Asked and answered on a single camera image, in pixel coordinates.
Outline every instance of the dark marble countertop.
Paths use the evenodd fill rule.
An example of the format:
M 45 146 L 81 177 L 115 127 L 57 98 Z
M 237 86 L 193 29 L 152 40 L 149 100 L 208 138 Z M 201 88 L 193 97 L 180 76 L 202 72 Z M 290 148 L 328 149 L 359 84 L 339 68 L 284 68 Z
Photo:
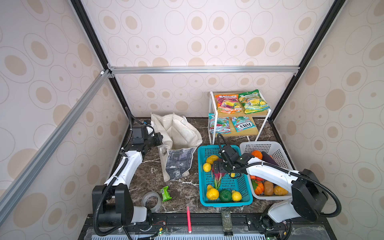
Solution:
M 201 134 L 203 143 L 201 146 L 209 145 L 209 137 L 207 131 L 207 118 L 187 118 Z M 260 129 L 264 119 L 254 118 L 256 126 Z M 249 136 L 251 140 L 255 140 L 256 136 Z M 229 137 L 227 141 L 231 145 L 240 145 L 242 142 L 248 141 L 247 137 Z M 267 122 L 259 137 L 259 141 L 276 141 L 272 129 Z M 168 192 L 172 199 L 162 203 L 159 213 L 182 213 L 186 212 L 186 205 L 189 204 L 192 213 L 219 213 L 221 208 L 205 207 L 200 203 L 199 195 L 199 175 L 197 165 L 197 150 L 194 153 L 192 167 L 189 170 L 190 175 L 177 180 L 164 182 L 159 152 L 157 148 L 153 148 L 144 158 L 142 164 L 138 167 L 131 181 L 129 190 L 135 206 L 141 206 L 142 197 L 150 191 L 160 192 L 160 189 L 169 186 Z M 149 199 L 148 207 L 155 205 L 155 198 Z M 251 205 L 242 207 L 231 207 L 234 213 L 261 213 L 265 208 L 275 201 L 258 200 L 253 198 Z

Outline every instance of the patterned wallpaper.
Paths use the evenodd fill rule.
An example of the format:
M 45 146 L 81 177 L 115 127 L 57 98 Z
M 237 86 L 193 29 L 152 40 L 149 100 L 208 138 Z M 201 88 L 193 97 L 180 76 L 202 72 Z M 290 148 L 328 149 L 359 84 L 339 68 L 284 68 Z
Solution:
M 77 239 L 127 129 L 109 82 L 102 85 L 0 227 L 0 240 Z
M 99 75 L 91 49 L 66 0 L 0 1 L 0 195 Z
M 66 0 L 0 1 L 0 194 L 27 165 L 101 66 Z M 77 239 L 127 119 L 109 83 L 0 228 L 1 240 Z
M 83 0 L 113 66 L 297 65 L 333 0 Z
M 181 116 L 205 118 L 209 111 L 209 91 L 241 93 L 257 88 L 273 110 L 292 76 L 293 73 L 116 75 L 135 116 L 175 112 Z
M 384 0 L 352 0 L 276 119 L 297 169 L 341 200 L 328 219 L 339 240 L 383 239 L 383 73 Z

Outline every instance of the dragon fruit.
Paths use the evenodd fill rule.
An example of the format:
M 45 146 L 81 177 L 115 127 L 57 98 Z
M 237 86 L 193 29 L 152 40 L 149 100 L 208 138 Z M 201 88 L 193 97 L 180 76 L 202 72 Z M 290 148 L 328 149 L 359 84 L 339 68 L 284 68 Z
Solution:
M 218 190 L 221 185 L 221 179 L 225 176 L 225 173 L 215 173 L 214 168 L 212 168 L 212 178 L 214 179 L 215 182 L 215 188 Z

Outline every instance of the snack bag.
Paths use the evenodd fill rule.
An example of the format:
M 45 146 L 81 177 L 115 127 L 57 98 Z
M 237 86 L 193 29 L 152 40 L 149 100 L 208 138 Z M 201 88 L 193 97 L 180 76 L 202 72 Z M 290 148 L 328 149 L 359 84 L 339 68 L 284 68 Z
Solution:
M 256 127 L 249 117 L 231 117 L 231 120 L 237 132 Z
M 209 113 L 209 132 L 214 132 L 215 127 L 215 114 Z M 217 118 L 216 124 L 216 132 L 217 133 L 231 133 L 231 129 L 229 128 L 229 119 L 228 118 Z
M 239 101 L 245 108 L 245 114 L 261 112 L 269 108 L 265 100 L 260 97 L 258 89 L 252 92 L 240 93 Z
M 242 111 L 241 104 L 237 99 L 238 94 L 215 95 L 217 100 L 217 110 L 222 113 L 239 113 Z

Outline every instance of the canvas bag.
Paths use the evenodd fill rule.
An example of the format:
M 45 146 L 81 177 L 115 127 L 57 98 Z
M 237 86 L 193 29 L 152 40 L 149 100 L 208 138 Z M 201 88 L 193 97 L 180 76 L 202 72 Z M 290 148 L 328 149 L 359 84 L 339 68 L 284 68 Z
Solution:
M 188 176 L 193 153 L 203 142 L 199 131 L 184 116 L 174 113 L 151 113 L 151 125 L 163 135 L 163 144 L 158 149 L 164 181 Z

